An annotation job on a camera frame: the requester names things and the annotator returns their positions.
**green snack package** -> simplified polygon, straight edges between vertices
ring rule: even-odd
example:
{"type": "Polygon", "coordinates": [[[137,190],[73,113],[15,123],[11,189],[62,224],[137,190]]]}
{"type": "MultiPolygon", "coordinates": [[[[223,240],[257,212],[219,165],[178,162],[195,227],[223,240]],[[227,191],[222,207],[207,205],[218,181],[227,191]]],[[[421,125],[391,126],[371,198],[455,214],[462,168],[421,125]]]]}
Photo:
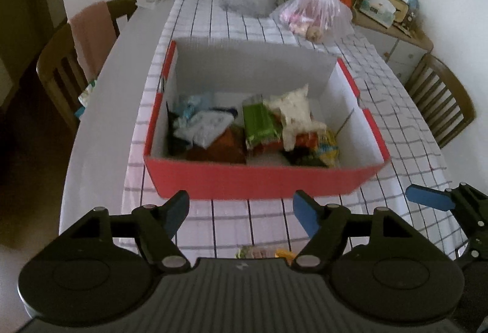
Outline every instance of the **green snack package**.
{"type": "Polygon", "coordinates": [[[281,125],[262,103],[243,106],[242,113],[248,150],[263,142],[269,143],[281,138],[281,125]]]}

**open cardboard box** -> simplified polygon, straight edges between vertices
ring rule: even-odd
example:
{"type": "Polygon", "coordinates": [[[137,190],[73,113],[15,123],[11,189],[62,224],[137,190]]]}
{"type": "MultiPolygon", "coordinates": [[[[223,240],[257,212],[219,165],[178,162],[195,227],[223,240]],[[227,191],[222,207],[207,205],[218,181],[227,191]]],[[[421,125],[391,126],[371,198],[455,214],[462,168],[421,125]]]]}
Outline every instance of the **open cardboard box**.
{"type": "Polygon", "coordinates": [[[291,198],[349,194],[378,172],[389,153],[371,113],[358,106],[359,90],[344,63],[324,52],[254,41],[176,39],[163,63],[145,143],[147,171],[162,198],[178,190],[193,199],[291,198]],[[314,119],[336,134],[339,167],[316,168],[190,162],[167,157],[168,116],[179,95],[211,92],[217,106],[236,107],[249,96],[281,95],[309,84],[314,119]]]}

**pink cloth on chair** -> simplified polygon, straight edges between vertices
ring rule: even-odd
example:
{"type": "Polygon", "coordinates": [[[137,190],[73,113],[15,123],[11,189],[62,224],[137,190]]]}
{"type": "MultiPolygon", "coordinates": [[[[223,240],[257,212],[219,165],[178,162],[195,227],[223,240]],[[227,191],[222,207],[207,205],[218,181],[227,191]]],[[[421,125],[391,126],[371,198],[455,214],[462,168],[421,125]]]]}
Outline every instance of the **pink cloth on chair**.
{"type": "Polygon", "coordinates": [[[96,2],[69,21],[76,54],[87,81],[96,79],[117,36],[106,2],[96,2]]]}

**chair backrest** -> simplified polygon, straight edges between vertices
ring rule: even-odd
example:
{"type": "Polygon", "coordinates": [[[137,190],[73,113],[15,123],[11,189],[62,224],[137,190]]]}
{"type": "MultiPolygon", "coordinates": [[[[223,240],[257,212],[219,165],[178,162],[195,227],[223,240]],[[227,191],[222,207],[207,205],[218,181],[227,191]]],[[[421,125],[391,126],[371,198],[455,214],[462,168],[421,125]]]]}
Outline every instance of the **chair backrest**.
{"type": "MultiPolygon", "coordinates": [[[[117,37],[116,19],[127,15],[130,19],[136,10],[136,0],[111,0],[107,2],[117,37]]],[[[49,40],[37,61],[37,74],[47,95],[53,101],[69,128],[76,133],[79,124],[74,112],[81,107],[78,96],[88,85],[77,61],[75,43],[68,23],[49,40]]]]}
{"type": "Polygon", "coordinates": [[[473,103],[449,68],[425,54],[405,84],[439,147],[444,147],[474,120],[473,103]]]}

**dining table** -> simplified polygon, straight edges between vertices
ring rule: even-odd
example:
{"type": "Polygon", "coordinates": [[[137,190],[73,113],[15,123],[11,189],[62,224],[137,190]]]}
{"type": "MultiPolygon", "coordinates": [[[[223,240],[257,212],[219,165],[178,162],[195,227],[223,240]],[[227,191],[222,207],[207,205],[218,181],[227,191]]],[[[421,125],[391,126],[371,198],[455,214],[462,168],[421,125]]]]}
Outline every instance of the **dining table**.
{"type": "MultiPolygon", "coordinates": [[[[386,206],[450,258],[467,240],[449,211],[408,201],[419,184],[450,186],[447,165],[414,101],[392,70],[355,27],[339,41],[314,44],[271,18],[252,18],[221,7],[220,0],[164,0],[138,8],[120,32],[83,114],[66,174],[59,232],[96,206],[128,214],[145,204],[162,205],[145,168],[143,148],[161,71],[171,40],[238,39],[309,48],[342,59],[360,90],[391,155],[390,162],[351,194],[316,197],[321,205],[372,214],[386,206]]],[[[291,199],[193,200],[173,241],[194,263],[198,257],[235,257],[244,246],[298,253],[309,238],[293,213],[291,199]]],[[[133,240],[118,245],[137,252],[133,240]]],[[[368,243],[349,238],[346,252],[368,243]]]]}

